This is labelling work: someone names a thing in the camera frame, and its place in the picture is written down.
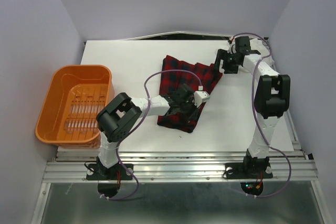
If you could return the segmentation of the red plaid skirt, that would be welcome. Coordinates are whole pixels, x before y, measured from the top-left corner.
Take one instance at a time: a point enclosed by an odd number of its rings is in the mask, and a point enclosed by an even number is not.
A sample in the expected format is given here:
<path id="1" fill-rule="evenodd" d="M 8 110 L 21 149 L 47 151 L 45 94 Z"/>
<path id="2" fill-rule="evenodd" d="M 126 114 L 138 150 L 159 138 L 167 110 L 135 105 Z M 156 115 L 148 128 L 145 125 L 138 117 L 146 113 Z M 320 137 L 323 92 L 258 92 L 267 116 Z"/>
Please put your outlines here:
<path id="1" fill-rule="evenodd" d="M 167 94 L 176 91 L 181 85 L 186 84 L 193 90 L 198 89 L 198 79 L 186 70 L 193 72 L 200 78 L 203 85 L 203 90 L 209 94 L 214 90 L 223 74 L 214 69 L 214 64 L 204 65 L 202 63 L 191 64 L 186 61 L 178 60 L 172 56 L 167 55 L 163 59 L 162 70 L 177 70 L 177 72 L 167 72 L 161 74 L 161 82 L 159 94 Z M 197 126 L 198 120 L 205 104 L 200 106 L 200 110 L 196 113 L 196 119 L 186 120 L 185 116 L 181 113 L 170 116 L 159 116 L 157 125 L 170 129 L 177 129 L 186 133 L 192 133 Z"/>

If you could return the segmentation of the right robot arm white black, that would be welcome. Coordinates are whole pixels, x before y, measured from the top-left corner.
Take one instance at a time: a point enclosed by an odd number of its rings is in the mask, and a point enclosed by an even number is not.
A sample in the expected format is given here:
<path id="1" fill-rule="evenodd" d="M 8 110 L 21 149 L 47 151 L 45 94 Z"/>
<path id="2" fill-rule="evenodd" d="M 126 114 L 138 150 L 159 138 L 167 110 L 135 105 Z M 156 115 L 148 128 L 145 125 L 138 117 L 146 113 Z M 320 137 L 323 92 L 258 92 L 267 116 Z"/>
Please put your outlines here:
<path id="1" fill-rule="evenodd" d="M 289 109 L 290 77 L 279 74 L 269 65 L 267 59 L 271 55 L 262 56 L 252 49 L 249 36 L 231 37 L 229 49 L 218 50 L 215 60 L 215 70 L 237 74 L 242 67 L 252 75 L 251 105 L 256 128 L 243 161 L 225 165 L 226 179 L 272 178 L 270 142 L 279 119 Z"/>

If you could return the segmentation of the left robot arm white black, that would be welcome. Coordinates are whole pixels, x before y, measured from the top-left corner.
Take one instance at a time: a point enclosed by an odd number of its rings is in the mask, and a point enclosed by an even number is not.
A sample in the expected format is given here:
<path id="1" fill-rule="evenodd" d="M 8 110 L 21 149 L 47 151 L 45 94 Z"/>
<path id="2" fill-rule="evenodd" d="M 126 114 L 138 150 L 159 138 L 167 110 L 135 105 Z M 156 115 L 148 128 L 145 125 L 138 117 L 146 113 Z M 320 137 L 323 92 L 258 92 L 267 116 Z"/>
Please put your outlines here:
<path id="1" fill-rule="evenodd" d="M 152 98 L 132 98 L 126 93 L 118 94 L 96 117 L 100 131 L 100 148 L 97 168 L 94 170 L 106 179 L 117 172 L 118 145 L 135 129 L 138 119 L 147 116 L 170 116 L 178 113 L 192 119 L 210 95 L 200 89 L 193 90 L 188 85 L 176 91 Z"/>

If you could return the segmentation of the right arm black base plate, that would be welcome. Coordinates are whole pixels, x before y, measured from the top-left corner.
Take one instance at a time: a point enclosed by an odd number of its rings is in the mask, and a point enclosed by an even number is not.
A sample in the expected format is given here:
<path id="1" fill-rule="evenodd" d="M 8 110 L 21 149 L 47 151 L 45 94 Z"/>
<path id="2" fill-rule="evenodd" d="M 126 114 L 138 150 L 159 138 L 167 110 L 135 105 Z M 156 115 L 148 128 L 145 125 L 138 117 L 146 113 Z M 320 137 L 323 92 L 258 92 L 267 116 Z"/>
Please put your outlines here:
<path id="1" fill-rule="evenodd" d="M 225 163 L 225 170 L 222 174 L 224 179 L 271 179 L 272 172 L 267 172 L 265 168 L 245 168 L 243 163 Z"/>

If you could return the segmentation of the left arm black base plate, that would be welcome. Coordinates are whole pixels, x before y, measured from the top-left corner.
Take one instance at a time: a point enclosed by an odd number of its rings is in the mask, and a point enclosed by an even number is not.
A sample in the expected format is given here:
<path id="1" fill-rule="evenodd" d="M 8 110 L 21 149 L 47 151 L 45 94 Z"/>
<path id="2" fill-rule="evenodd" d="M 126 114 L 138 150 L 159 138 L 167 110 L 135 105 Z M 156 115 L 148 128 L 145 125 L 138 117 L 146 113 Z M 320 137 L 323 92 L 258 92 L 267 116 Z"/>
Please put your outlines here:
<path id="1" fill-rule="evenodd" d="M 106 168 L 98 163 L 85 163 L 85 168 L 87 169 L 86 180 L 132 180 L 133 177 L 129 174 L 129 171 L 133 171 L 133 164 L 126 164 L 125 166 L 128 172 L 120 164 Z"/>

